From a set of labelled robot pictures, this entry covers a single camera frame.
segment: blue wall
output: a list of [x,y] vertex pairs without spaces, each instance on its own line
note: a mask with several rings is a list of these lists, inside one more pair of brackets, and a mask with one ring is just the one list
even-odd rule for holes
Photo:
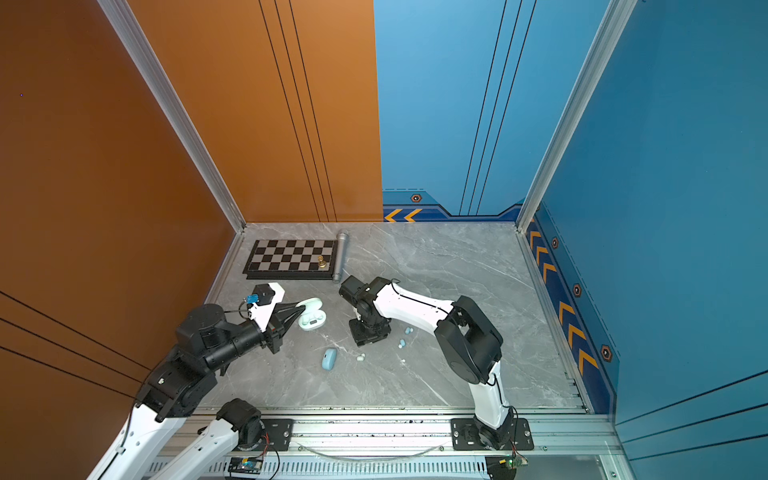
[[545,195],[621,359],[617,430],[640,480],[721,478],[715,461],[757,478],[767,59],[768,3],[638,2]]
[[607,4],[376,0],[384,189],[453,215],[519,202]]

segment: robotic arm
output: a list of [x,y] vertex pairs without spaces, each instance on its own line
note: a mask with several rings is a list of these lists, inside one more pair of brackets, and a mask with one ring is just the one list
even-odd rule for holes
[[[474,300],[436,300],[381,277],[363,283],[350,276],[339,294],[355,307],[357,318],[349,321],[349,329],[358,346],[385,339],[391,319],[434,335],[451,369],[469,382],[480,438],[496,450],[509,447],[514,417],[500,376],[504,340]],[[461,327],[468,327],[466,333]]]
[[[221,306],[192,310],[176,328],[177,344],[144,381],[128,420],[88,480],[138,480],[163,445],[238,357],[261,346],[277,353],[283,336],[305,306],[280,303],[278,283],[256,285],[246,298],[249,320],[228,323]],[[261,412],[241,399],[228,402],[204,432],[154,477],[198,478],[212,458],[263,434]]]

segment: chessboard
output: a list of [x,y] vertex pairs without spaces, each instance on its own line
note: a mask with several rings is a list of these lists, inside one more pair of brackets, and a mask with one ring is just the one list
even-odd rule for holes
[[335,240],[256,240],[243,273],[248,280],[330,280],[335,257]]

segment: orange wall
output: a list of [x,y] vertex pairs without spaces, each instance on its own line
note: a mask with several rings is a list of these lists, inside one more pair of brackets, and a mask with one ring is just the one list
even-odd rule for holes
[[95,0],[3,2],[0,45],[0,290],[63,324],[0,296],[0,463],[80,480],[233,231]]
[[246,221],[380,221],[372,0],[130,0]]

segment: metal cylinder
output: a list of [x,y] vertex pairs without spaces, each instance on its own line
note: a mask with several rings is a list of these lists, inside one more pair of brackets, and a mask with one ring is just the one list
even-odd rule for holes
[[349,232],[347,230],[341,230],[336,235],[336,258],[333,259],[333,277],[334,283],[341,281],[341,273],[344,270],[344,252],[346,250],[346,243],[349,240]]

